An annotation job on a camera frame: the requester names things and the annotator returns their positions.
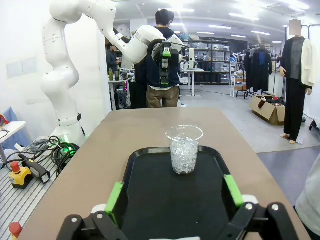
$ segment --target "black tray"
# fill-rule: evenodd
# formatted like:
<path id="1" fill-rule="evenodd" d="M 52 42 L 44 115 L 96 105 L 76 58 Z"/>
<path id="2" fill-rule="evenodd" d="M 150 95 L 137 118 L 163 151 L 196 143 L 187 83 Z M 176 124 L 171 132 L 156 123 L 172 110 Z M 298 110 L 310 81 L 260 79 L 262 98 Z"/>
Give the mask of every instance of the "black tray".
<path id="1" fill-rule="evenodd" d="M 210 147 L 199 147 L 188 175 L 173 171 L 169 147 L 134 152 L 123 178 L 129 204 L 122 231 L 130 240 L 215 239 L 229 223 L 221 195 L 223 176 L 229 174 Z"/>

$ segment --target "ceiling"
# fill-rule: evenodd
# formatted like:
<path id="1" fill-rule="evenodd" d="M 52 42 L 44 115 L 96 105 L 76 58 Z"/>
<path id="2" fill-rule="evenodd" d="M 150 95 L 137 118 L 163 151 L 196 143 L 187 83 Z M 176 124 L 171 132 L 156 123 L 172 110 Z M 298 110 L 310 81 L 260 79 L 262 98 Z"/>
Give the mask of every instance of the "ceiling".
<path id="1" fill-rule="evenodd" d="M 115 3 L 115 23 L 123 24 L 129 23 L 130 19 L 147 18 L 148 24 L 155 26 L 155 13 L 158 9 L 174 8 L 178 5 L 195 11 L 175 12 L 173 23 L 184 23 L 184 26 L 171 26 L 170 28 L 174 31 L 188 32 L 189 34 L 210 32 L 215 34 L 198 35 L 200 37 L 221 37 L 271 43 L 272 41 L 285 40 L 283 25 L 289 25 L 290 20 L 301 20 L 303 25 L 320 24 L 319 0 L 299 0 L 310 7 L 303 12 L 288 8 L 288 3 L 292 4 L 293 1 L 297 0 L 126 0 Z M 260 19 L 252 21 L 230 16 L 230 13 L 245 14 Z M 211 28 L 209 25 L 228 26 L 231 29 Z M 270 36 L 252 33 L 252 31 L 269 33 Z"/>

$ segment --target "white table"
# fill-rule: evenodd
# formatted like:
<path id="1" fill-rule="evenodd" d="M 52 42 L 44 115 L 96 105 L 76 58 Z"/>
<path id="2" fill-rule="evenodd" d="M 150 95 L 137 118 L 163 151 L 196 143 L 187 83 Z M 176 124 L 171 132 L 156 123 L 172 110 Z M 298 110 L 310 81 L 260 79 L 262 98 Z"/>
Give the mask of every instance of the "white table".
<path id="1" fill-rule="evenodd" d="M 0 132 L 0 156 L 2 159 L 3 163 L 7 162 L 7 158 L 4 152 L 4 149 L 2 148 L 1 144 L 7 140 L 8 138 L 10 138 L 13 134 L 15 134 L 16 132 L 20 131 L 21 129 L 23 129 L 26 126 L 26 122 L 25 121 L 12 121 L 9 124 L 3 126 L 0 128 L 1 130 L 7 130 L 8 134 L 5 131 Z"/>
<path id="2" fill-rule="evenodd" d="M 112 81 L 108 81 L 109 85 L 110 85 L 110 91 L 111 91 L 111 104 L 112 104 L 112 109 L 113 111 L 115 111 L 117 108 L 116 108 L 116 99 L 115 99 L 115 88 L 114 88 L 114 84 L 122 84 L 123 85 L 123 89 L 124 89 L 124 96 L 126 96 L 126 86 L 127 86 L 127 89 L 128 89 L 128 96 L 130 96 L 130 86 L 129 86 L 129 80 L 119 80 L 119 81 L 116 81 L 116 80 L 112 80 Z"/>
<path id="3" fill-rule="evenodd" d="M 202 97 L 202 95 L 195 94 L 195 81 L 196 81 L 196 72 L 204 72 L 205 70 L 201 68 L 188 68 L 184 72 L 188 73 L 188 89 L 190 89 L 191 73 L 192 73 L 192 94 L 184 95 L 185 97 Z"/>

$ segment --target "red button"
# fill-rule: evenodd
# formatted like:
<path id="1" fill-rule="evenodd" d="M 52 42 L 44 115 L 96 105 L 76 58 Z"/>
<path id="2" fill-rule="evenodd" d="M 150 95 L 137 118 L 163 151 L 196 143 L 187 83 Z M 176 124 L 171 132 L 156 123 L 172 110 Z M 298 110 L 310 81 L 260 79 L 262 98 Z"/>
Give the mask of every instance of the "red button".
<path id="1" fill-rule="evenodd" d="M 17 161 L 14 161 L 13 163 L 11 163 L 11 168 L 12 168 L 12 171 L 14 173 L 18 173 L 20 172 L 20 166 L 19 166 L 19 163 Z"/>
<path id="2" fill-rule="evenodd" d="M 22 227 L 21 227 L 20 223 L 13 222 L 10 224 L 9 231 L 10 231 L 10 233 L 12 233 L 13 236 L 18 238 L 20 233 L 22 232 Z"/>

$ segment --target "beige tabletop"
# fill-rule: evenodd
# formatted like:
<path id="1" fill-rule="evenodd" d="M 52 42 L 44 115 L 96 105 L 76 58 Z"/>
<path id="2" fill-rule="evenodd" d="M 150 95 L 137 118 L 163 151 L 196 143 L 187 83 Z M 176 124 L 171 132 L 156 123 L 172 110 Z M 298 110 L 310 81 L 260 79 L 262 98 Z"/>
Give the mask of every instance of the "beige tabletop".
<path id="1" fill-rule="evenodd" d="M 115 182 L 123 179 L 129 156 L 142 148 L 168 147 L 165 132 L 176 125 L 201 128 L 200 144 L 221 153 L 241 193 L 256 196 L 264 207 L 283 203 L 299 239 L 310 239 L 272 175 L 226 116 L 216 108 L 182 107 L 111 112 L 43 197 L 19 240 L 54 240 L 66 216 L 86 218 L 94 206 L 108 201 Z M 246 239 L 261 238 L 250 233 Z"/>

